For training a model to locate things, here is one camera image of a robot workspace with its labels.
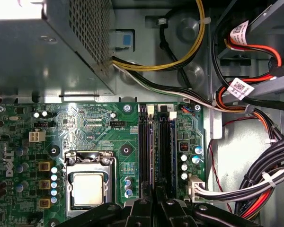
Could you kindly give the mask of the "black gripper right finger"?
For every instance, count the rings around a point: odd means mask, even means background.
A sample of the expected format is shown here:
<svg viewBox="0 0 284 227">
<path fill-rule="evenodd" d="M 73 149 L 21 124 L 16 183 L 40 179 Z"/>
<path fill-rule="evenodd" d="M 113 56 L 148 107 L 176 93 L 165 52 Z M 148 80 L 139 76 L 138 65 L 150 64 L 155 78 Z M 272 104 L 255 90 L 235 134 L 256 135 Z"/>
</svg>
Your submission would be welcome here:
<svg viewBox="0 0 284 227">
<path fill-rule="evenodd" d="M 155 187 L 159 221 L 163 227 L 259 227 L 258 223 L 208 203 L 188 208 L 185 202 L 168 198 L 163 186 Z"/>
</svg>

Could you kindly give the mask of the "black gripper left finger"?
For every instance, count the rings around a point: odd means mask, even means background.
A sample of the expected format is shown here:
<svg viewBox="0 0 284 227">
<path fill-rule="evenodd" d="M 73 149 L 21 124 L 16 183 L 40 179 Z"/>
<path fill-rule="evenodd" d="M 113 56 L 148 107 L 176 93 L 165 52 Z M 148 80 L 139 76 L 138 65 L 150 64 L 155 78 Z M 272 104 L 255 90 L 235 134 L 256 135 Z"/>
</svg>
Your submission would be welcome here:
<svg viewBox="0 0 284 227">
<path fill-rule="evenodd" d="M 151 227 L 153 196 L 150 182 L 141 183 L 141 197 L 127 201 L 123 207 L 104 203 L 58 224 L 59 227 Z"/>
</svg>

